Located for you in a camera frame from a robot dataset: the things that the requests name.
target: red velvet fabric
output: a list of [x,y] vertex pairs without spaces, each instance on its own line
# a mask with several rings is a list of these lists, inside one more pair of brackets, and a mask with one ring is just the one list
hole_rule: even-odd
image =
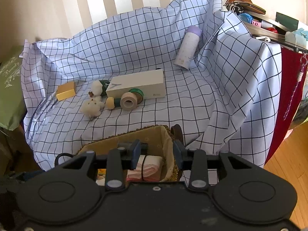
[[298,87],[293,96],[289,114],[287,118],[283,120],[283,116],[289,105],[293,89],[297,83],[298,72],[301,69],[301,64],[300,64],[301,56],[303,55],[288,50],[286,48],[281,48],[282,73],[281,73],[280,100],[279,100],[279,107],[278,107],[276,125],[274,128],[273,139],[269,148],[266,162],[273,156],[273,154],[283,141],[283,138],[285,137],[288,128],[293,120],[293,117],[297,111],[298,105],[301,102],[303,87],[306,78],[307,66],[304,69],[303,78],[301,82],[298,84]]

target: white tablecloth with black grid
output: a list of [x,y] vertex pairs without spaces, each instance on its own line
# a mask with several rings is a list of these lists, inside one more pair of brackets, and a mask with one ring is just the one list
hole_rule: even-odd
[[[190,25],[203,35],[183,70],[173,61]],[[45,170],[57,154],[155,124],[179,124],[187,147],[265,162],[280,96],[280,46],[252,38],[234,13],[221,10],[221,0],[173,0],[123,13],[70,39],[26,41],[22,55],[26,139]],[[79,112],[93,80],[156,68],[164,70],[165,98],[131,112],[104,109],[93,121]],[[68,81],[76,96],[58,101],[57,87]]]

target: wooden floor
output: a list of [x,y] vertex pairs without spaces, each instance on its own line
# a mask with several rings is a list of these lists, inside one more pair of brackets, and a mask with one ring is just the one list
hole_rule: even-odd
[[264,168],[294,186],[298,200],[291,220],[308,227],[308,123],[293,130]]

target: small yellow cardboard box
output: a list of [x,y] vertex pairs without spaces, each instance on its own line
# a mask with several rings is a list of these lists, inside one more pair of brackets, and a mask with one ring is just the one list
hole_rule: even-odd
[[76,95],[76,85],[74,81],[58,86],[56,97],[59,101]]

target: white earbud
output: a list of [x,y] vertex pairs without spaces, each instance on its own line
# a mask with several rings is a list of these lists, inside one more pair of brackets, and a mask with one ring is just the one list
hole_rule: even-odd
[[267,36],[258,36],[256,37],[257,40],[264,40],[266,42],[270,42],[270,38]]

